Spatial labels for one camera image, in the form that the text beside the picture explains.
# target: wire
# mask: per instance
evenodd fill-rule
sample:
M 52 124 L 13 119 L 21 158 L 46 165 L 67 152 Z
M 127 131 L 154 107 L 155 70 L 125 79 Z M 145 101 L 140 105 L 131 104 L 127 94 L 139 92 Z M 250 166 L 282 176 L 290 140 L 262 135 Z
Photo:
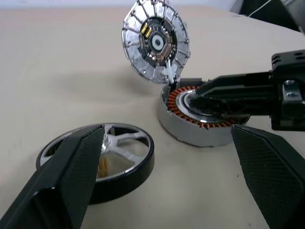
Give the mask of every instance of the wire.
M 260 8 L 258 8 L 257 10 L 253 11 L 252 13 L 249 14 L 248 17 L 251 17 L 254 13 L 258 12 L 262 7 L 264 7 L 265 5 L 267 5 L 269 2 L 271 2 L 272 0 L 269 0 L 268 2 L 266 2 L 264 5 L 262 5 Z

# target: spoked hub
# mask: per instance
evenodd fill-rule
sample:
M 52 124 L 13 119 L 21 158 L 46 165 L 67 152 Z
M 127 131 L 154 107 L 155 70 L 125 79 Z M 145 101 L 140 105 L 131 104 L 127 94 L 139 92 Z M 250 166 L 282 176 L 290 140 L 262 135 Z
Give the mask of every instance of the spoked hub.
M 148 178 L 154 165 L 154 143 L 148 133 L 132 125 L 102 125 L 105 133 L 91 204 L 133 191 Z M 74 129 L 51 141 L 39 154 L 36 168 L 52 158 L 64 138 L 86 127 Z

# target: beige table surface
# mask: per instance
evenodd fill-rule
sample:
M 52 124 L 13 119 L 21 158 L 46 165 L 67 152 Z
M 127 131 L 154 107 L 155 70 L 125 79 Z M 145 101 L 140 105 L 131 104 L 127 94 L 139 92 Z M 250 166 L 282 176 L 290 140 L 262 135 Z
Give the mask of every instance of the beige table surface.
M 128 10 L 0 10 L 0 217 L 48 141 L 82 125 L 121 122 L 152 135 L 154 171 L 132 193 L 88 207 L 82 228 L 268 228 L 233 144 L 188 146 L 159 124 L 162 86 L 137 76 L 122 49 Z M 178 10 L 192 51 L 183 77 L 268 71 L 274 53 L 305 48 L 305 37 L 286 28 L 211 8 Z M 270 121 L 252 117 L 249 126 L 270 130 Z M 281 134 L 305 155 L 304 134 Z

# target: brushless motor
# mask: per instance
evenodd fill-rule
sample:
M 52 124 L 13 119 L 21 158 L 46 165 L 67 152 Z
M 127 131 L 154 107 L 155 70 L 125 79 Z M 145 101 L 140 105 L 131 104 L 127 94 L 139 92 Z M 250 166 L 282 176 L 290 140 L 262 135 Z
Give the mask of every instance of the brushless motor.
M 190 58 L 186 23 L 167 0 L 137 0 L 123 22 L 122 43 L 132 68 L 153 83 L 164 83 L 158 114 L 178 140 L 194 146 L 231 143 L 233 124 L 249 118 L 223 119 L 190 106 L 201 79 L 180 79 Z
M 223 146 L 233 142 L 231 126 L 246 124 L 250 117 L 224 119 L 204 114 L 190 106 L 201 79 L 181 79 L 176 86 L 166 85 L 158 103 L 158 115 L 164 128 L 177 140 L 200 147 Z

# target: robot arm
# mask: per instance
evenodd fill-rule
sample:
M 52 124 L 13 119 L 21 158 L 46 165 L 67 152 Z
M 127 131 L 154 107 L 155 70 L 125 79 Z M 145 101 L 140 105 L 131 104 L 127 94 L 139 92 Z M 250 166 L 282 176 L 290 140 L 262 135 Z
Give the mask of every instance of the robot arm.
M 269 115 L 274 130 L 305 131 L 305 50 L 272 56 L 272 70 L 220 76 L 196 90 L 191 106 L 222 117 Z

